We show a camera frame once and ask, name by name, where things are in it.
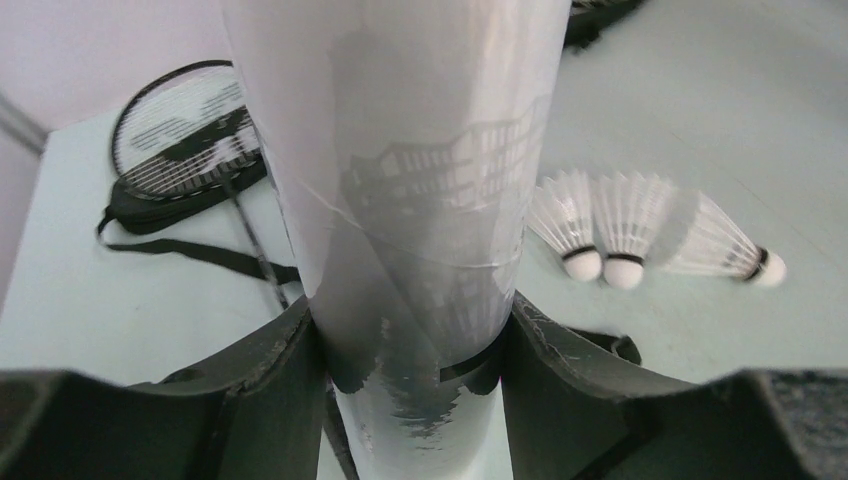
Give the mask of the shuttlecock left middle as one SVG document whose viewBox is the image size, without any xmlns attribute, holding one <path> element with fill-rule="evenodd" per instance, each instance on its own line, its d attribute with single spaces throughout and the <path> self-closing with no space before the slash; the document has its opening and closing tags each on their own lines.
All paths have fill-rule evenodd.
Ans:
<svg viewBox="0 0 848 480">
<path fill-rule="evenodd" d="M 594 240 L 590 180 L 585 171 L 558 171 L 535 187 L 528 227 L 579 282 L 600 277 L 602 259 Z"/>
</svg>

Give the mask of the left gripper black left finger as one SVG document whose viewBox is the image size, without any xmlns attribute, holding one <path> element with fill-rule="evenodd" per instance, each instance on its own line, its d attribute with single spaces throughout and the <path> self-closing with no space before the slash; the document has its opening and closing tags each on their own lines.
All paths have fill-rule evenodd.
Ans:
<svg viewBox="0 0 848 480">
<path fill-rule="evenodd" d="M 313 479 L 326 370 L 307 301 L 158 383 L 1 374 L 5 479 Z"/>
</svg>

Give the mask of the shuttlecock behind tube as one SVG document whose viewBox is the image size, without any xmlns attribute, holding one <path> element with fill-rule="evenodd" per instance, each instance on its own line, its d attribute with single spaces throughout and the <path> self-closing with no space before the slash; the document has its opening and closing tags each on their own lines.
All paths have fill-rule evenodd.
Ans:
<svg viewBox="0 0 848 480">
<path fill-rule="evenodd" d="M 649 261 L 666 272 L 725 277 L 764 288 L 782 284 L 788 274 L 777 253 L 751 240 L 701 190 L 680 194 Z"/>
</svg>

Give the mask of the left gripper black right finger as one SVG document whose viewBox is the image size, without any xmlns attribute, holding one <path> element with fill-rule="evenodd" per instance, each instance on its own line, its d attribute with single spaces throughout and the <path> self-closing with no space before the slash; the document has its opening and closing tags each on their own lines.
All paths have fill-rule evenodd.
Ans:
<svg viewBox="0 0 848 480">
<path fill-rule="evenodd" d="M 593 344 L 516 294 L 502 395 L 517 479 L 843 479 L 847 373 L 692 384 Z"/>
</svg>

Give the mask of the left badminton racket black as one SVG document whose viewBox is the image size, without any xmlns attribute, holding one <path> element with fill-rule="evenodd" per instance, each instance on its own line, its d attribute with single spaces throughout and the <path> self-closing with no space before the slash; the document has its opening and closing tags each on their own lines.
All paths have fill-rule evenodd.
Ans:
<svg viewBox="0 0 848 480">
<path fill-rule="evenodd" d="M 102 246 L 177 253 L 265 280 L 281 307 L 288 308 L 282 287 L 298 280 L 298 271 L 269 259 L 239 199 L 267 170 L 231 61 L 195 62 L 138 91 L 116 120 L 109 155 L 116 181 L 96 227 Z M 249 254 L 177 239 L 114 243 L 104 237 L 112 221 L 133 235 L 147 235 L 224 201 L 235 206 L 252 245 Z"/>
</svg>

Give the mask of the black racket bag crossway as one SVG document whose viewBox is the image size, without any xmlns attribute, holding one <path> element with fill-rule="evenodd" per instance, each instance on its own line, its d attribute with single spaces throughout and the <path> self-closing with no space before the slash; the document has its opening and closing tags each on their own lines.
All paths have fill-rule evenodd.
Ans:
<svg viewBox="0 0 848 480">
<path fill-rule="evenodd" d="M 172 71 L 140 90 L 120 113 L 112 132 L 110 157 L 118 176 L 101 223 L 118 221 L 134 235 L 161 231 L 251 187 L 267 175 L 259 148 L 242 140 L 251 128 L 247 109 L 231 81 L 226 60 L 196 62 Z M 164 117 L 153 102 L 186 87 L 210 91 L 196 121 L 176 114 L 174 100 Z"/>
</svg>

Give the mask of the shuttlecock right middle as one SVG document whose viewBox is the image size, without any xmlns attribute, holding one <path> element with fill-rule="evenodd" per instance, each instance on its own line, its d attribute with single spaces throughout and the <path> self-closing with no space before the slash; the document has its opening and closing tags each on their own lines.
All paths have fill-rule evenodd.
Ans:
<svg viewBox="0 0 848 480">
<path fill-rule="evenodd" d="M 606 257 L 605 282 L 616 289 L 639 286 L 647 255 L 665 226 L 677 193 L 673 181 L 639 172 L 602 175 L 592 182 L 592 207 Z"/>
</svg>

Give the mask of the white shuttlecock tube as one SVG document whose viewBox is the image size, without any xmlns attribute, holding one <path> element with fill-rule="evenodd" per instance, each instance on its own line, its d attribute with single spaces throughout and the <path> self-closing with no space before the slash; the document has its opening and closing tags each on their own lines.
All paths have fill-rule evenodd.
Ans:
<svg viewBox="0 0 848 480">
<path fill-rule="evenodd" d="M 362 479 L 480 479 L 571 5 L 225 1 Z"/>
</svg>

